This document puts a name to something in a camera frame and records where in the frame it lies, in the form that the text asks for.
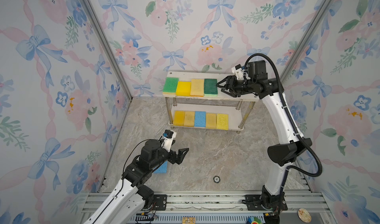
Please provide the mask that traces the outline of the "yellow-green sponge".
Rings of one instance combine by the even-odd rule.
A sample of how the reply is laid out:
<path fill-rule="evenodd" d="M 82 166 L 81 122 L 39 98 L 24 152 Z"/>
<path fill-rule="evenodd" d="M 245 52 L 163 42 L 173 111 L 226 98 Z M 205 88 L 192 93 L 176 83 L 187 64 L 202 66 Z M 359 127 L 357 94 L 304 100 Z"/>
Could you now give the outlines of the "yellow-green sponge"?
<path fill-rule="evenodd" d="M 229 115 L 228 114 L 217 114 L 216 129 L 218 130 L 228 130 L 229 129 Z"/>

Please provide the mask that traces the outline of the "tan yellow orange-backed sponge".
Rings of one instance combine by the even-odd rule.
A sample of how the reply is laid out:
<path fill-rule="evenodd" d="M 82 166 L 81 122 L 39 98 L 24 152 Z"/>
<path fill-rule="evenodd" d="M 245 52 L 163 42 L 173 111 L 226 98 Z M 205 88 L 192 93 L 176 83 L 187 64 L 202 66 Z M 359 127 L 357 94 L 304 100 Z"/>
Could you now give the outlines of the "tan yellow orange-backed sponge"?
<path fill-rule="evenodd" d="M 194 127 L 195 111 L 186 111 L 184 117 L 184 127 Z"/>

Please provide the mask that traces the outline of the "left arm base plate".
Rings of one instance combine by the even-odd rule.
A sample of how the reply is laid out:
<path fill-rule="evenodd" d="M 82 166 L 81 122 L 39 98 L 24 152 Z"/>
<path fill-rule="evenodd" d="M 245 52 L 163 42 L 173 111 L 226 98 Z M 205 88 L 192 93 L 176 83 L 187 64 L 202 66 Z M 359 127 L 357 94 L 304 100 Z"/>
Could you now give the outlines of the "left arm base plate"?
<path fill-rule="evenodd" d="M 144 210 L 165 211 L 167 207 L 166 194 L 154 194 L 145 200 Z"/>

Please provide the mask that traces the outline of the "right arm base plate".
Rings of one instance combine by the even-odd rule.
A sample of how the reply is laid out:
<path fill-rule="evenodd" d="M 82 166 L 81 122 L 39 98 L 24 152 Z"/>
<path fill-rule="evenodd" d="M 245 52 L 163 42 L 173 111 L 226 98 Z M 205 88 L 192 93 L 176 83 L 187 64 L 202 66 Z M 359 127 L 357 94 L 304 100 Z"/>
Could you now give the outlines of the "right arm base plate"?
<path fill-rule="evenodd" d="M 281 203 L 279 201 L 279 195 L 245 195 L 241 201 L 242 204 L 247 206 L 248 211 L 268 211 L 275 212 L 281 207 L 281 211 L 287 211 L 288 207 L 285 199 L 283 198 Z"/>

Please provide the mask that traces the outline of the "dark green scouring sponge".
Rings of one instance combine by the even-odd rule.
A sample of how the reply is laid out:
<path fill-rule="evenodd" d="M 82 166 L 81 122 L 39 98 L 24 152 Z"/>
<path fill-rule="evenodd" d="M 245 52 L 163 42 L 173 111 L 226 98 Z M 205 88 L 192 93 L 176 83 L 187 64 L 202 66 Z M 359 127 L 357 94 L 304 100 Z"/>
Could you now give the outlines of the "dark green scouring sponge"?
<path fill-rule="evenodd" d="M 205 97 L 217 97 L 218 87 L 217 79 L 205 79 L 204 80 L 204 96 Z"/>

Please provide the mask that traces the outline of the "large blue sponge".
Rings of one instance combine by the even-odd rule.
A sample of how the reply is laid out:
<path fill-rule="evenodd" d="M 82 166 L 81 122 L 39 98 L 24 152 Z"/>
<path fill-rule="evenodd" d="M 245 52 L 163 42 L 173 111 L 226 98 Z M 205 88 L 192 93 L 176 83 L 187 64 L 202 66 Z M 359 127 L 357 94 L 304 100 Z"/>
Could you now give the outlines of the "large blue sponge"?
<path fill-rule="evenodd" d="M 196 111 L 195 112 L 195 123 L 194 127 L 205 128 L 206 127 L 206 112 Z"/>

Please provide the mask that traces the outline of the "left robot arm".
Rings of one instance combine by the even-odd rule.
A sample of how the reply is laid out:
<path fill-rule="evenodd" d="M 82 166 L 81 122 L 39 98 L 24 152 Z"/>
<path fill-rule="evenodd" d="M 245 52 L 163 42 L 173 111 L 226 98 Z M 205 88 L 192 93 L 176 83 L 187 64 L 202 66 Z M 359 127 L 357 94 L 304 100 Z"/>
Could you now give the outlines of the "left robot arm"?
<path fill-rule="evenodd" d="M 180 165 L 189 148 L 171 150 L 174 139 L 144 140 L 141 153 L 123 168 L 121 179 L 86 224 L 126 224 L 139 211 L 153 207 L 154 191 L 145 183 L 165 162 Z"/>

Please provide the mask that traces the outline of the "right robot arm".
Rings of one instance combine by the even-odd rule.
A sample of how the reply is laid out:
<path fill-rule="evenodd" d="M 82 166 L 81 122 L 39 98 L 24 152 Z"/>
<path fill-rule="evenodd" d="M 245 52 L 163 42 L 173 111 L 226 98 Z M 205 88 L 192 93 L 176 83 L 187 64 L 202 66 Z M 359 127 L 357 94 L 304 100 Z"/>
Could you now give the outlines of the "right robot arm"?
<path fill-rule="evenodd" d="M 279 143 L 269 146 L 268 156 L 272 161 L 269 177 L 262 188 L 259 198 L 247 199 L 248 207 L 261 207 L 264 210 L 280 213 L 284 207 L 284 188 L 296 158 L 311 145 L 295 130 L 296 124 L 285 101 L 284 90 L 277 78 L 268 78 L 266 62 L 249 62 L 245 66 L 232 68 L 232 75 L 217 83 L 221 91 L 231 97 L 255 94 L 263 101 L 275 124 Z"/>

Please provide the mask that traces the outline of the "bright yellow sponge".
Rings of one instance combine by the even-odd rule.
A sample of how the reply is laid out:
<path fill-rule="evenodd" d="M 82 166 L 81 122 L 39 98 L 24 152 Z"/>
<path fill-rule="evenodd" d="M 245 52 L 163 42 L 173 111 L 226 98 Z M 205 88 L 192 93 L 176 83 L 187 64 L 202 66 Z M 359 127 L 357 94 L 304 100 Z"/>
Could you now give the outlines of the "bright yellow sponge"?
<path fill-rule="evenodd" d="M 191 94 L 191 82 L 183 82 L 179 81 L 176 88 L 176 95 L 177 96 L 190 96 Z"/>
<path fill-rule="evenodd" d="M 175 111 L 173 125 L 182 127 L 185 120 L 185 111 Z"/>

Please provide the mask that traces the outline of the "pale yellow sponge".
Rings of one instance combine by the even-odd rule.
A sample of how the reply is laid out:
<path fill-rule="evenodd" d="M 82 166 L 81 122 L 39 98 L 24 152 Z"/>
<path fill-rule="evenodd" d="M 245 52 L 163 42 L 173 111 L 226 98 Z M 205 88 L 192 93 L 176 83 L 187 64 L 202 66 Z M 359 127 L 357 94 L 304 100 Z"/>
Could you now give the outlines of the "pale yellow sponge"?
<path fill-rule="evenodd" d="M 204 97 L 204 79 L 192 79 L 190 96 Z"/>

